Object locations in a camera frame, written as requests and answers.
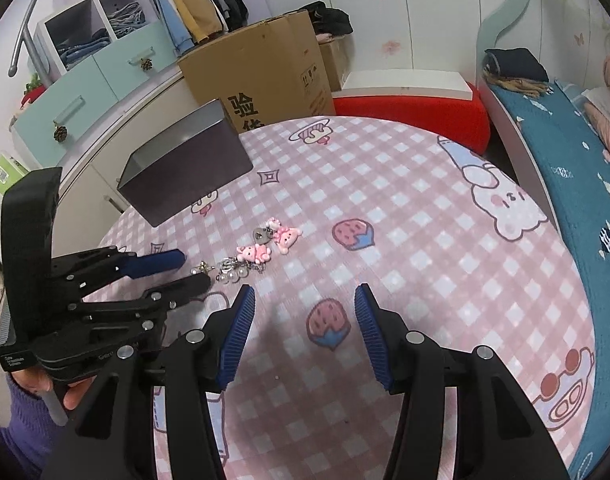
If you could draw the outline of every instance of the mint green drawer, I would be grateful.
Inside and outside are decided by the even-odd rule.
[[[93,57],[76,65],[21,114],[14,127],[38,163],[56,166],[80,136],[118,99]],[[54,139],[54,121],[67,128],[67,139]]]
[[[122,99],[176,62],[176,54],[163,24],[154,22],[106,46],[94,54],[94,59],[118,99]],[[151,60],[150,70],[141,67],[144,59]]]

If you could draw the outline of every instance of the white wall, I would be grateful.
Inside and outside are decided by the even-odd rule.
[[[14,42],[20,28],[22,17],[29,0],[13,0],[0,19],[0,153],[8,152],[18,156],[12,144],[9,133],[9,121],[14,111],[20,107],[25,85],[30,81],[31,74],[27,68],[27,49],[21,50],[18,62],[18,72],[13,78],[7,76],[9,63],[14,50]],[[34,33],[38,20],[54,12],[52,0],[38,0],[30,20],[30,31]]]
[[[274,15],[316,0],[267,0]],[[504,0],[323,0],[350,16],[352,70],[453,70],[473,81],[480,23]],[[610,19],[598,0],[531,0],[499,48],[525,46],[551,78],[602,84]]]

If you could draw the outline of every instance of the metal rail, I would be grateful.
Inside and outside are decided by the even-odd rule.
[[[24,43],[27,47],[27,53],[29,54],[29,58],[32,60],[34,64],[34,68],[40,78],[40,82],[48,88],[52,85],[53,81],[50,78],[50,75],[47,72],[47,69],[43,66],[42,61],[40,60],[40,55],[38,54],[38,50],[36,49],[36,45],[34,44],[34,40],[32,40],[32,35],[29,32],[29,18],[34,11],[34,7],[36,6],[36,2],[38,0],[30,0],[29,6],[25,11],[24,17],[22,19],[21,28],[18,31],[18,37],[16,38],[16,44],[14,45],[14,53],[12,54],[12,62],[9,65],[9,70],[7,71],[7,75],[9,77],[14,77],[18,70],[18,58],[21,54],[21,47]]]

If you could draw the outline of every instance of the drawer handle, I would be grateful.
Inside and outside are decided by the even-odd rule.
[[[105,195],[103,198],[107,200],[107,202],[112,204],[115,207],[116,211],[118,211],[121,215],[125,212],[125,210],[121,208],[111,196]]]
[[[82,108],[83,105],[85,105],[85,100],[83,99],[82,95],[79,95],[54,119],[54,124],[56,124],[56,127],[62,126],[67,119]]]
[[[85,105],[85,100],[82,95],[79,95],[54,119],[54,140],[56,140],[57,143],[60,144],[65,142],[68,131],[64,123],[76,113],[79,108],[82,108],[83,105]]]
[[[155,54],[156,51],[154,50],[154,47],[150,46],[147,50],[143,50],[141,53],[136,54],[136,56],[132,57],[128,61],[128,63],[132,66],[140,66],[144,60],[151,58]]]

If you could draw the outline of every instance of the dark gray box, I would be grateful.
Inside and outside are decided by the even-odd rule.
[[[133,152],[118,191],[157,227],[253,167],[226,110],[213,100]]]

